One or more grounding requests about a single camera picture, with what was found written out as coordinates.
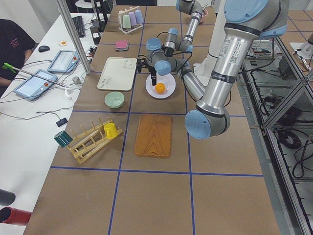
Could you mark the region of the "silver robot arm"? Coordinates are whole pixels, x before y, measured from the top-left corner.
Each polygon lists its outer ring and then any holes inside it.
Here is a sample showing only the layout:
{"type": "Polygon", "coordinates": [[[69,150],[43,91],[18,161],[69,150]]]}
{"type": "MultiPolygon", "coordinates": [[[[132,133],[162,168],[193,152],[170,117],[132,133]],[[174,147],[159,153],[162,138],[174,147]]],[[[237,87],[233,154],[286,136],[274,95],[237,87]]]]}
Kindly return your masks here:
{"type": "Polygon", "coordinates": [[[192,52],[193,40],[196,30],[203,17],[203,9],[196,0],[178,0],[176,1],[176,10],[190,16],[189,25],[185,35],[179,36],[176,28],[170,28],[167,32],[167,39],[163,45],[164,53],[167,57],[172,57],[174,51],[192,52]]]}
{"type": "Polygon", "coordinates": [[[196,107],[185,117],[185,127],[195,139],[206,139],[224,133],[230,125],[225,102],[236,81],[243,60],[252,43],[283,35],[287,29],[287,0],[228,0],[224,4],[225,37],[211,72],[208,84],[202,85],[183,59],[173,57],[175,50],[192,51],[192,42],[202,18],[201,5],[195,0],[179,0],[178,11],[190,15],[187,33],[181,41],[177,31],[168,31],[167,41],[158,38],[146,43],[147,65],[152,75],[165,76],[175,72],[183,81],[196,107]]]}

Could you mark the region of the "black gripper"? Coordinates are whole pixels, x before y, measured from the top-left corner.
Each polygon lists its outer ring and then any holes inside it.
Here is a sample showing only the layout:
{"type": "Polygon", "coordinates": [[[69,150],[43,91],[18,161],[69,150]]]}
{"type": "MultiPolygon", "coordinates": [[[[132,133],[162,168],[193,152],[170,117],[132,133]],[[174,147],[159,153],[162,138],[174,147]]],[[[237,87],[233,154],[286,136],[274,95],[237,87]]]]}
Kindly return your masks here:
{"type": "Polygon", "coordinates": [[[171,47],[163,47],[163,51],[167,57],[173,56],[173,48],[171,47]]]}
{"type": "Polygon", "coordinates": [[[152,85],[155,86],[157,84],[157,72],[154,66],[147,65],[147,69],[151,74],[152,85]]]}

